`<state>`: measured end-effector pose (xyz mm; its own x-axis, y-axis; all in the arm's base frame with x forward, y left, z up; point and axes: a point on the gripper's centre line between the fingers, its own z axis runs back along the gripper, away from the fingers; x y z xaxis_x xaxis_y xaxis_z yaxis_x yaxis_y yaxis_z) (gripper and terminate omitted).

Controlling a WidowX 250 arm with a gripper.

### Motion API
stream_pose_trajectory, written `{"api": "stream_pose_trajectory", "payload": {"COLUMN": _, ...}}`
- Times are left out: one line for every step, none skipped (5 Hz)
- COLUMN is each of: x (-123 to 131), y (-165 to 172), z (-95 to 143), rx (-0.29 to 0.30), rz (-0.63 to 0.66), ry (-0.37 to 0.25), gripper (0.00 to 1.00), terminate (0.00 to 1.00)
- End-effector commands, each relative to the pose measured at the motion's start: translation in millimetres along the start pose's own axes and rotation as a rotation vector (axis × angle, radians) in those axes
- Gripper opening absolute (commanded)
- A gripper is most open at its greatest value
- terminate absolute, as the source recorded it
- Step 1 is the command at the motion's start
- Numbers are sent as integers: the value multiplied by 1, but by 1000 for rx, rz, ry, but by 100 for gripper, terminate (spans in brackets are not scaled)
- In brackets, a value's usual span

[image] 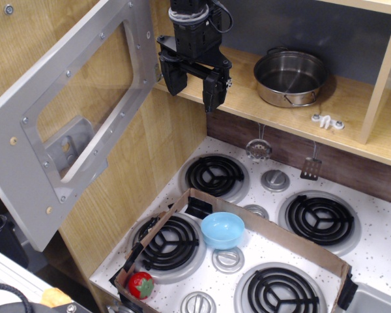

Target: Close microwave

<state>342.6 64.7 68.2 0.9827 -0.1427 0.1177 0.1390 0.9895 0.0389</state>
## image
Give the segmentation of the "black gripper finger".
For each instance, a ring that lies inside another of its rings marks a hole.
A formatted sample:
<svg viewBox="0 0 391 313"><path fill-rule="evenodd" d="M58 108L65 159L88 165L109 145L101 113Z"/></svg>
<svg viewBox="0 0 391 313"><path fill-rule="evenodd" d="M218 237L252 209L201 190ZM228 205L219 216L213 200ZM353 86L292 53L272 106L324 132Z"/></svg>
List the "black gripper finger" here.
<svg viewBox="0 0 391 313"><path fill-rule="evenodd" d="M203 103L206 112L213 112L225 102L227 90L231 85L229 69L212 69L203 80Z"/></svg>
<svg viewBox="0 0 391 313"><path fill-rule="evenodd" d="M187 73L181 68L182 59L161 53L159 60L167 90L173 96L179 94L187 86Z"/></svg>

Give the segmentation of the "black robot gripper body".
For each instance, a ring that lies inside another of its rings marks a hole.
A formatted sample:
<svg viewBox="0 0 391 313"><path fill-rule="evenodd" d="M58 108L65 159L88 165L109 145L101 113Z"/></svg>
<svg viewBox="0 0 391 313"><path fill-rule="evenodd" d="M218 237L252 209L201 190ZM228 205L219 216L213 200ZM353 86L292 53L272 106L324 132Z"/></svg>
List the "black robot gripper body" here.
<svg viewBox="0 0 391 313"><path fill-rule="evenodd" d="M199 63L214 68L230 69L231 61L220 51L222 35L226 30L219 20L204 20L182 25L173 23L174 35L159 36L160 59L177 63Z"/></svg>

